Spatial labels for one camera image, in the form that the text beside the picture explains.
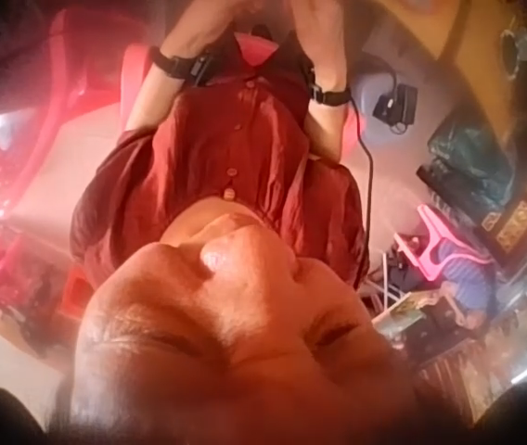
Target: skin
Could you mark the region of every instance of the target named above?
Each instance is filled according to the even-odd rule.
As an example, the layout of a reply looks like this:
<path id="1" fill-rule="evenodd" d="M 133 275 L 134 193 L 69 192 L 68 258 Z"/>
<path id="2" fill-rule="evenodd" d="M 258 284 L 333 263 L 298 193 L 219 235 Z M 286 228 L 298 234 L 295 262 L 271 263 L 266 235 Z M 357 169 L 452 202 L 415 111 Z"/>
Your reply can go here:
<path id="1" fill-rule="evenodd" d="M 195 0 L 161 51 L 198 54 L 249 3 Z M 292 3 L 318 83 L 343 89 L 342 9 Z M 152 70 L 128 128 L 166 119 L 179 89 Z M 305 131 L 329 159 L 340 157 L 344 110 L 310 107 Z M 193 205 L 117 270 L 79 334 L 76 424 L 166 431 L 174 443 L 344 443 L 415 409 L 412 379 L 354 291 L 218 198 Z"/>

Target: fabric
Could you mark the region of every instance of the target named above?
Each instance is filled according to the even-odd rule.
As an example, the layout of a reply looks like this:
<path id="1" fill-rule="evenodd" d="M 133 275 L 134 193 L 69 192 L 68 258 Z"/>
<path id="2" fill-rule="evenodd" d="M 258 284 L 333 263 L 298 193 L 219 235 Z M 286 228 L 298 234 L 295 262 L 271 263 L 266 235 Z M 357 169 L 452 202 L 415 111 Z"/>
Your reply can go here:
<path id="1" fill-rule="evenodd" d="M 464 250 L 444 239 L 438 247 L 438 261 L 444 261 L 454 253 Z M 495 312 L 495 271 L 491 265 L 457 259 L 449 261 L 443 268 L 442 278 L 457 284 L 456 301 L 460 310 Z"/>
<path id="2" fill-rule="evenodd" d="M 124 133 L 73 216 L 71 250 L 91 284 L 158 241 L 192 204 L 226 190 L 297 255 L 355 286 L 367 258 L 358 188 L 346 168 L 309 159 L 308 101 L 294 71 L 235 58 L 207 87 L 186 89 L 158 129 Z"/>

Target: red chair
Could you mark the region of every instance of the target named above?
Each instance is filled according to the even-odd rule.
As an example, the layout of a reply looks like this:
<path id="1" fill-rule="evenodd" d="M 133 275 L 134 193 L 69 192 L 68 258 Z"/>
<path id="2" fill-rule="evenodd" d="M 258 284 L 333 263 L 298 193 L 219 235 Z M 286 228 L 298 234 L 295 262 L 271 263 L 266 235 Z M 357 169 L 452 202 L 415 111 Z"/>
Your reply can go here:
<path id="1" fill-rule="evenodd" d="M 0 119 L 19 119 L 19 113 L 32 114 L 18 122 L 9 146 L 0 144 L 0 218 L 19 203 L 61 125 L 119 101 L 117 73 L 124 49 L 141 40 L 144 31 L 135 21 L 104 11 L 71 7 L 57 13 L 46 45 L 49 66 L 38 67 L 50 71 L 46 103 L 0 115 Z"/>

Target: desk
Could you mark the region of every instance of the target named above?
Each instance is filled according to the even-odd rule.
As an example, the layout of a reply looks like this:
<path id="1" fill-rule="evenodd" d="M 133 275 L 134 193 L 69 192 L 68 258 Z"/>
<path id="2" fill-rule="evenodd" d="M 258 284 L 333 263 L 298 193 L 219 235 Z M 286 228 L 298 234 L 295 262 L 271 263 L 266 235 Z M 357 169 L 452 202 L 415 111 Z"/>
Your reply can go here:
<path id="1" fill-rule="evenodd" d="M 401 0 L 375 0 L 407 28 L 435 59 L 443 56 L 462 1 L 468 16 L 451 60 L 473 92 L 501 145 L 513 125 L 512 83 L 503 70 L 499 39 L 514 10 L 499 0 L 441 0 L 432 14 L 417 12 Z"/>
<path id="2" fill-rule="evenodd" d="M 442 0 L 432 14 L 415 11 L 402 0 L 375 0 L 394 15 L 437 59 L 441 57 L 456 21 L 461 0 Z"/>

